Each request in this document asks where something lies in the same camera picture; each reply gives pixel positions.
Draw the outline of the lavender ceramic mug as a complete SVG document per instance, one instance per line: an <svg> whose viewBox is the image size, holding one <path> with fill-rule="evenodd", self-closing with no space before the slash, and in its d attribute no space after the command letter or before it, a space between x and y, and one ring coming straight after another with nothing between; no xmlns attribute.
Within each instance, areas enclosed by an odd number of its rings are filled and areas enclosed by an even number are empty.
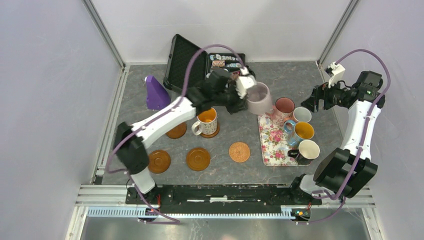
<svg viewBox="0 0 424 240"><path fill-rule="evenodd" d="M247 110L254 115L263 115L272 110L272 97L270 89L263 82L247 90Z"/></svg>

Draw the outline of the floral mug orange inside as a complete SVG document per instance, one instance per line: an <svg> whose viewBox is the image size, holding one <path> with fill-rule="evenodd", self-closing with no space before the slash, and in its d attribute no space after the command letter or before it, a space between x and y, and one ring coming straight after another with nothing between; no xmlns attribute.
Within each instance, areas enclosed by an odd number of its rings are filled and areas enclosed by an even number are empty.
<svg viewBox="0 0 424 240"><path fill-rule="evenodd" d="M196 122L191 126L192 133L199 136L201 133L210 135L217 130L218 125L217 111L212 107L200 113L196 117Z"/></svg>

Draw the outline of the brown wooden coaster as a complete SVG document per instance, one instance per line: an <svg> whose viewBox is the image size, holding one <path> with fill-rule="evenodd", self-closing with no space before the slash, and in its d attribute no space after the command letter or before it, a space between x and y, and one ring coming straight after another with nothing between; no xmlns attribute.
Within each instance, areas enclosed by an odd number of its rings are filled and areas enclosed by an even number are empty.
<svg viewBox="0 0 424 240"><path fill-rule="evenodd" d="M155 150L149 155L148 169L151 173L164 173L171 165L171 157L165 150Z"/></svg>
<svg viewBox="0 0 424 240"><path fill-rule="evenodd" d="M220 124L218 123L216 131L214 133L212 133L212 134L201 133L200 136L203 137L203 138L206 138L206 139L210 139L210 138L215 137L219 132L220 132Z"/></svg>
<svg viewBox="0 0 424 240"><path fill-rule="evenodd" d="M187 124L185 122L177 125L176 127L169 130L165 135L171 139L181 138L187 131Z"/></svg>
<svg viewBox="0 0 424 240"><path fill-rule="evenodd" d="M210 153L202 147L193 148L186 155L186 164L193 171L205 170L210 162Z"/></svg>

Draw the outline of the woven rattan round coaster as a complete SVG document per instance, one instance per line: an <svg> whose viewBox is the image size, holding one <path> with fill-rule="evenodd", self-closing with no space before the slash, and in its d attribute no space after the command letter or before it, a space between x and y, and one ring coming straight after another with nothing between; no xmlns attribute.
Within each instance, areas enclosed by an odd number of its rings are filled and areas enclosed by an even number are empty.
<svg viewBox="0 0 424 240"><path fill-rule="evenodd" d="M243 163L251 156L249 146L245 142L234 142L228 149L230 158L236 163Z"/></svg>

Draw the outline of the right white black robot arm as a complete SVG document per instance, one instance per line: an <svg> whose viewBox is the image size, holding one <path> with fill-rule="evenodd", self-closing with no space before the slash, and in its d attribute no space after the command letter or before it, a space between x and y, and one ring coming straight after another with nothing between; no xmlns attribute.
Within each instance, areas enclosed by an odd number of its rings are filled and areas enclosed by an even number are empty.
<svg viewBox="0 0 424 240"><path fill-rule="evenodd" d="M309 98L301 102L312 113L334 106L348 109L348 126L340 147L320 162L313 175L301 175L299 184L289 189L289 199L302 204L309 195L316 199L354 197L377 173L371 162L370 145L377 117L385 104L382 75L362 71L350 87L326 82L316 85Z"/></svg>

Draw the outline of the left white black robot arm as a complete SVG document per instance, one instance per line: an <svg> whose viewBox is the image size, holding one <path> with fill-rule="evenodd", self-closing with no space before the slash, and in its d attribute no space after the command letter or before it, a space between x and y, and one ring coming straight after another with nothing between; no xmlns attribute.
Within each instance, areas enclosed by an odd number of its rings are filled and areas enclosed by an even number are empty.
<svg viewBox="0 0 424 240"><path fill-rule="evenodd" d="M131 125L120 123L112 154L125 166L139 199L151 204L157 198L156 184L148 169L147 148L165 133L213 106L225 106L230 113L245 110L248 89L256 84L255 76L247 67L240 69L235 80L231 79L231 73L216 69L149 118Z"/></svg>

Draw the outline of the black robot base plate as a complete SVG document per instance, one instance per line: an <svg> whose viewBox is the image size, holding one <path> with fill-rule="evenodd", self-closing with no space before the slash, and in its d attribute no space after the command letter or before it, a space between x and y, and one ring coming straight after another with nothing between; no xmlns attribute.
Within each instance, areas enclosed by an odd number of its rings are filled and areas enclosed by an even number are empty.
<svg viewBox="0 0 424 240"><path fill-rule="evenodd" d="M164 184L144 198L164 214L276 214L281 206L322 204L298 186L287 184Z"/></svg>

